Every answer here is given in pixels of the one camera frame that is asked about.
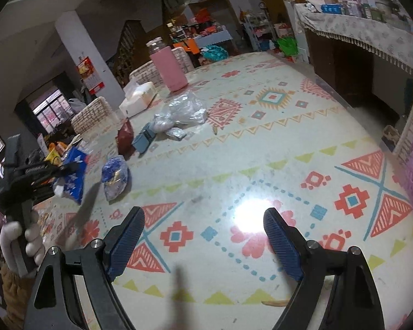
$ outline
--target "white lid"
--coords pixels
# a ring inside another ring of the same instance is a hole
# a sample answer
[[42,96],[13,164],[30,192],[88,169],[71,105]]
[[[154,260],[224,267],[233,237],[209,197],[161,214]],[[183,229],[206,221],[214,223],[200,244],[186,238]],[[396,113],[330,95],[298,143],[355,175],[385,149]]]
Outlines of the white lid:
[[150,42],[146,43],[147,47],[150,47],[152,44],[158,43],[162,41],[162,37],[157,37],[155,39],[152,39]]

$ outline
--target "sleeve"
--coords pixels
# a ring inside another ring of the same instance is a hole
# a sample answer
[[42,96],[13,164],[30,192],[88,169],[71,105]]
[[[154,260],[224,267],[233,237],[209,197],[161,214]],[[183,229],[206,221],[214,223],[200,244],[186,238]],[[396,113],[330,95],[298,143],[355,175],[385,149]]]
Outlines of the sleeve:
[[22,329],[35,280],[20,278],[6,264],[2,266],[2,280],[3,297],[7,304],[7,315],[3,321],[10,330]]

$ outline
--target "patterned tablecloth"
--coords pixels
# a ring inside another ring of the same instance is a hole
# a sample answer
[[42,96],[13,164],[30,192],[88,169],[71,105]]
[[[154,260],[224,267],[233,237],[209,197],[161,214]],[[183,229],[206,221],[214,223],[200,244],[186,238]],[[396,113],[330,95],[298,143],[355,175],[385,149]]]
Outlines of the patterned tablecloth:
[[[413,212],[389,160],[359,123],[313,80],[267,53],[199,68],[188,89],[208,122],[180,142],[158,137],[129,161],[132,185],[109,204],[99,179],[117,154],[119,122],[86,135],[81,206],[52,198],[44,214],[46,247],[81,247],[104,237],[131,207],[145,230],[114,288],[138,330],[160,328],[173,300],[188,302],[194,329],[271,329],[296,284],[267,246],[262,215],[274,206],[307,239],[327,249],[359,246],[372,270],[387,329],[413,308]],[[168,90],[131,120],[138,131],[168,101]],[[218,128],[213,133],[212,126]],[[175,266],[187,286],[173,294]],[[309,329],[317,329],[330,289]],[[91,329],[98,328],[83,300]]]
[[413,35],[407,31],[366,18],[312,13],[305,4],[295,4],[297,31],[302,26],[318,35],[353,43],[390,61],[413,75]]

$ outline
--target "red bag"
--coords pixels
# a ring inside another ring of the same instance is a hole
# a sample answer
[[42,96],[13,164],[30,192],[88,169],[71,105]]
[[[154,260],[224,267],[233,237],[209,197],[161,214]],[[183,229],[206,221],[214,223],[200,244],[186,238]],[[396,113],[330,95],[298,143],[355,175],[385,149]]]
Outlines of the red bag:
[[116,137],[116,145],[118,146],[118,153],[120,155],[129,157],[135,152],[135,148],[132,145],[134,137],[133,127],[130,121],[125,119]]

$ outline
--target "blue gripper pad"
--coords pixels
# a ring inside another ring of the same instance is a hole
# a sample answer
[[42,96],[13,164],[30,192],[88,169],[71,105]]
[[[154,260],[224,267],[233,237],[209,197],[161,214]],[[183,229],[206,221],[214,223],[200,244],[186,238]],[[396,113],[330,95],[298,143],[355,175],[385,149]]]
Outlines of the blue gripper pad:
[[[138,243],[139,237],[142,234],[144,222],[144,212],[140,209],[140,211],[138,211],[138,213],[128,222],[124,231],[118,236],[118,240],[112,247],[110,260],[106,268],[106,275],[111,282],[124,272],[133,250]],[[115,227],[124,227],[124,223]]]
[[269,210],[266,210],[263,216],[263,227],[274,249],[274,253],[280,259],[281,265],[287,275],[293,277],[297,282],[300,282],[303,279],[300,255],[288,239],[282,225]]

